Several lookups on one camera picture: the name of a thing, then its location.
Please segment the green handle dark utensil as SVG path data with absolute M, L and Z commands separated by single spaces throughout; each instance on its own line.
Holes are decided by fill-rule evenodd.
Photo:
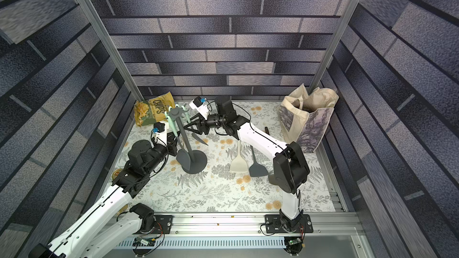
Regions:
M 182 166 L 182 169 L 185 172 L 189 172 L 191 168 L 191 157 L 189 153 L 184 149 L 180 141 L 180 131 L 177 131 L 177 134 L 175 136 L 180 146 L 180 149 L 177 151 L 176 160 L 180 163 L 180 165 Z

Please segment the green handle cream utensil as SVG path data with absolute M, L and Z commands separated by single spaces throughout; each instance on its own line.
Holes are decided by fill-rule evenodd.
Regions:
M 179 138 L 179 132 L 177 130 L 177 127 L 176 127 L 174 119 L 169 115 L 168 112 L 165 112 L 164 114 L 165 114 L 167 122 L 169 124 L 169 128 L 172 130 L 173 134 L 178 139 Z

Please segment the grey utensil rack stand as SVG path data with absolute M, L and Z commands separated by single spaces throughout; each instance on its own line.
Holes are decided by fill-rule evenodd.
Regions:
M 169 115 L 174 119 L 177 130 L 180 131 L 180 141 L 184 147 L 184 149 L 189 153 L 191 157 L 191 168 L 188 174 L 198 174 L 202 172 L 208 163 L 208 158 L 206 154 L 200 150 L 193 150 L 189 139 L 186 135 L 186 131 L 184 130 L 184 125 L 182 123 L 181 117 L 185 115 L 188 118 L 187 110 L 185 106 L 181 106 L 176 104 L 175 107 L 169 108 Z

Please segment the wooden handle white spatula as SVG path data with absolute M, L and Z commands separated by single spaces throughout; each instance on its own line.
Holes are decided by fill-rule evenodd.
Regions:
M 241 141 L 237 144 L 237 155 L 230 164 L 230 171 L 234 173 L 246 173 L 249 171 L 246 160 L 241 156 Z

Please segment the green handle grey turner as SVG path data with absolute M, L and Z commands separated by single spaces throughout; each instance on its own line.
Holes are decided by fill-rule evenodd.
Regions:
M 268 170 L 263 165 L 258 163 L 256 156 L 255 156 L 255 151 L 254 151 L 253 146 L 251 146 L 251 152 L 252 152 L 253 164 L 249 167 L 250 177 L 268 176 Z

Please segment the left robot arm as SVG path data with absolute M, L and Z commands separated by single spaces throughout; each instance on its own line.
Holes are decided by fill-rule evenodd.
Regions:
M 158 228 L 154 210 L 144 204 L 132 206 L 124 216 L 105 229 L 116 213 L 140 193 L 168 160 L 167 141 L 134 143 L 129 160 L 112 185 L 72 226 L 48 244 L 37 244 L 30 258 L 102 258 L 127 237 Z

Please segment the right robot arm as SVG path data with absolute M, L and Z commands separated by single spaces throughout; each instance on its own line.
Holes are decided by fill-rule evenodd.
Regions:
M 299 188 L 306 183 L 310 168 L 299 144 L 281 142 L 263 133 L 251 123 L 251 115 L 237 114 L 235 104 L 228 96 L 219 96 L 214 101 L 216 113 L 210 113 L 209 104 L 200 96 L 190 101 L 188 106 L 197 111 L 189 119 L 185 130 L 196 134 L 208 134 L 210 129 L 222 128 L 227 136 L 247 143 L 273 162 L 271 182 L 283 191 L 280 217 L 291 228 L 300 220 Z

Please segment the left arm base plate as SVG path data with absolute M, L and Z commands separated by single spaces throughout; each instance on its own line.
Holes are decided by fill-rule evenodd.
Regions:
M 148 235 L 170 234 L 172 222 L 172 215 L 151 215 L 142 220 L 140 232 Z

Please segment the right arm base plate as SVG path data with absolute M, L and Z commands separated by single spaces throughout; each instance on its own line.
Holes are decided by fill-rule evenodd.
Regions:
M 293 220 L 281 214 L 265 215 L 261 229 L 265 234 L 310 234 L 314 231 L 310 216 L 305 214 L 299 214 Z

